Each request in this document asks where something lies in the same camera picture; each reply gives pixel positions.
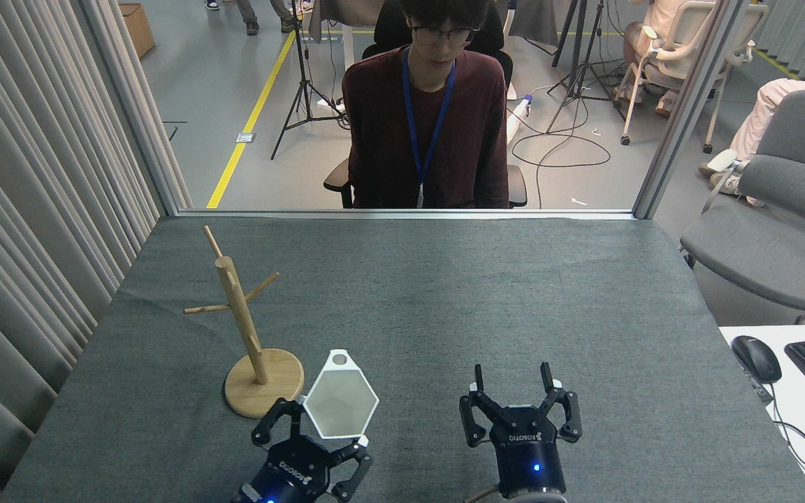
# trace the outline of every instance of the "black robotic gripper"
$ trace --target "black robotic gripper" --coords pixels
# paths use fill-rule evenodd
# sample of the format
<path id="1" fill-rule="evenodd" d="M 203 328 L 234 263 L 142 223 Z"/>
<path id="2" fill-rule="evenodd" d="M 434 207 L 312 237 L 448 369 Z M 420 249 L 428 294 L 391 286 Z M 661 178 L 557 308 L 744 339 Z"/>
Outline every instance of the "black robotic gripper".
<path id="1" fill-rule="evenodd" d="M 486 429 L 474 421 L 473 407 L 479 408 L 492 421 L 489 441 L 495 447 L 499 471 L 499 493 L 510 500 L 524 493 L 563 494 L 567 488 L 558 457 L 556 440 L 575 443 L 582 436 L 577 395 L 555 386 L 549 363 L 539 367 L 546 397 L 539 407 L 507 405 L 501 407 L 483 391 L 480 365 L 474 366 L 474 383 L 469 393 L 459 400 L 461 423 L 468 446 L 483 442 Z M 557 429 L 546 417 L 554 404 L 565 409 L 565 423 Z"/>

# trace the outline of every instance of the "wooden mug tree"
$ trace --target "wooden mug tree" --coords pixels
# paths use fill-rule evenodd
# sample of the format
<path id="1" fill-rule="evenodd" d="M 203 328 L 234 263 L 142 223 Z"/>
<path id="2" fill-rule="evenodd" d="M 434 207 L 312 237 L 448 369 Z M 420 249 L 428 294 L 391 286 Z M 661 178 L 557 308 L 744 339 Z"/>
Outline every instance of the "wooden mug tree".
<path id="1" fill-rule="evenodd" d="M 229 300 L 227 305 L 211 305 L 186 309 L 186 314 L 197 312 L 218 312 L 230 309 L 238 326 L 240 338 L 247 350 L 247 355 L 238 360 L 230 370 L 223 385 L 226 401 L 236 413 L 260 418 L 266 415 L 277 398 L 293 400 L 303 390 L 303 366 L 296 356 L 283 349 L 263 349 L 256 336 L 253 318 L 247 305 L 250 299 L 265 289 L 278 277 L 275 272 L 266 281 L 248 294 L 240 287 L 237 271 L 232 258 L 223 255 L 217 240 L 213 238 L 209 226 L 204 226 L 204 233 L 210 240 L 214 254 L 217 255 L 217 272 L 219 280 Z"/>

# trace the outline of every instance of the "computer mouse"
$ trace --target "computer mouse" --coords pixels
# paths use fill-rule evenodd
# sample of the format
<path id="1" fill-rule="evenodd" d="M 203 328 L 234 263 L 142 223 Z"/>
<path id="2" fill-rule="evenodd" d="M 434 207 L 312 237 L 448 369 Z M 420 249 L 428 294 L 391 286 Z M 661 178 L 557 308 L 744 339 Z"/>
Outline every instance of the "computer mouse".
<path id="1" fill-rule="evenodd" d="M 782 366 L 778 364 L 776 354 L 756 337 L 738 335 L 732 340 L 732 351 L 760 384 L 772 384 L 782 379 Z"/>

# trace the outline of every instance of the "glasses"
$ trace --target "glasses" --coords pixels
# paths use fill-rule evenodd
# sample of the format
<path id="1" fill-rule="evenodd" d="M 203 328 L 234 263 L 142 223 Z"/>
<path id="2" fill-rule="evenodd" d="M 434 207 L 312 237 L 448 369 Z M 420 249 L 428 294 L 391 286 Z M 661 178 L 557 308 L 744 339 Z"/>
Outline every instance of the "glasses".
<path id="1" fill-rule="evenodd" d="M 479 29 L 438 29 L 428 26 L 413 26 L 415 41 L 422 45 L 435 45 L 446 38 L 450 45 L 465 45 L 473 41 Z"/>

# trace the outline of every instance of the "round wooden base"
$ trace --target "round wooden base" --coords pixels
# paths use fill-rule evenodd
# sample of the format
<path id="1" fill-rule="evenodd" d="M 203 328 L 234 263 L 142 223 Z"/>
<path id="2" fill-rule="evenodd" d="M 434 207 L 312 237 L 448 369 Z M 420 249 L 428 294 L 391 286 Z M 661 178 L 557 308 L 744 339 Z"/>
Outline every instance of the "round wooden base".
<path id="1" fill-rule="evenodd" d="M 245 417 L 263 417 L 278 398 L 293 400 L 303 390 L 303 365 L 296 356 L 283 349 L 264 349 L 262 361 L 268 370 L 268 384 L 256 382 L 250 357 L 244 356 L 232 367 L 223 386 L 229 406 Z"/>

